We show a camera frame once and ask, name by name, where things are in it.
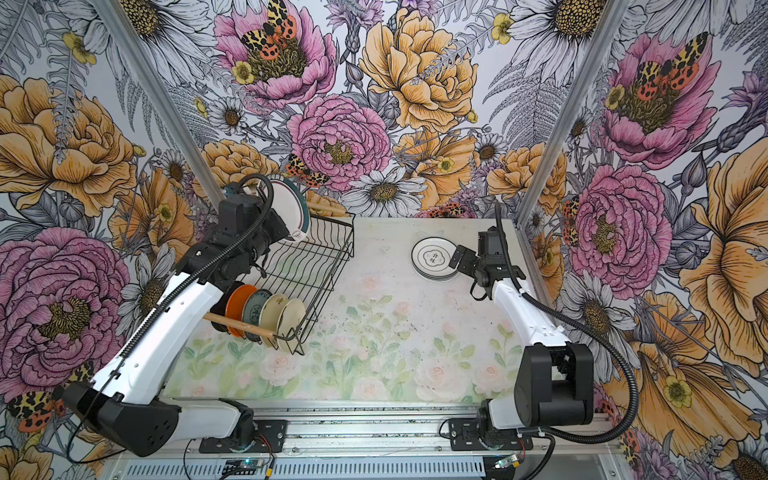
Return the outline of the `white plate red green band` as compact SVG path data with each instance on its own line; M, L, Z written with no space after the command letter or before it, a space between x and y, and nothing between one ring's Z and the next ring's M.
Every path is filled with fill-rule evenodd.
M273 188L272 208L285 223L289 236L287 241L297 243L307 238L311 215L304 196L289 179L269 176Z

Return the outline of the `black wire dish rack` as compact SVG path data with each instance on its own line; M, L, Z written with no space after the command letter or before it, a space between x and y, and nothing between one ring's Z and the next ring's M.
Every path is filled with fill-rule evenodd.
M290 300L301 299L306 315L301 324L300 343L294 355L304 355L310 334L317 324L330 294L346 264L354 257L355 215L321 217L311 214L307 238L293 243L287 240L274 245L251 271L236 281L286 295ZM278 334L268 338L228 327L226 335L247 339L266 347L278 349Z

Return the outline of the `beige plate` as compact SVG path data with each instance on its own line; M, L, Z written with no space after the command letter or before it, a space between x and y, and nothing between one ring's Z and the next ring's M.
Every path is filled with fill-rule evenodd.
M301 324L306 315L306 306L301 299L289 300L283 309L278 324L278 349L293 354L300 343Z

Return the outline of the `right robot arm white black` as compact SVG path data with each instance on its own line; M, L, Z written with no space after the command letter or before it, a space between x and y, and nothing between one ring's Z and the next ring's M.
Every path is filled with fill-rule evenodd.
M499 228L481 231L476 250L458 246L449 266L483 289L482 298L505 315L523 347L513 394L486 402L485 423L518 432L591 423L593 355L535 305L525 274L510 263Z

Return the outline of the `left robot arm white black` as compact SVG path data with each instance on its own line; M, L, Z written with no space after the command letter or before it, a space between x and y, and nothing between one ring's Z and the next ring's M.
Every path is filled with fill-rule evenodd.
M225 399L166 403L160 393L197 325L272 244L288 237L273 201L271 187L222 201L216 229L187 250L166 292L116 356L91 380L55 391L55 399L81 425L139 457L168 442L190 439L223 439L236 449L252 445L251 408Z

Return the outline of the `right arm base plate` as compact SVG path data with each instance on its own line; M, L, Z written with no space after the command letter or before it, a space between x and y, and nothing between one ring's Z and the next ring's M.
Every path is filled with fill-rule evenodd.
M451 418L447 436L452 451L522 451L533 448L533 439L517 429L496 429L489 420Z

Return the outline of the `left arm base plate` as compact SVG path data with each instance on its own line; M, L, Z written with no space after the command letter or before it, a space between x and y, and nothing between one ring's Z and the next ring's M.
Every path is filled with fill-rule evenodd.
M249 420L225 438L204 438L198 447L203 454L280 453L287 436L285 420Z

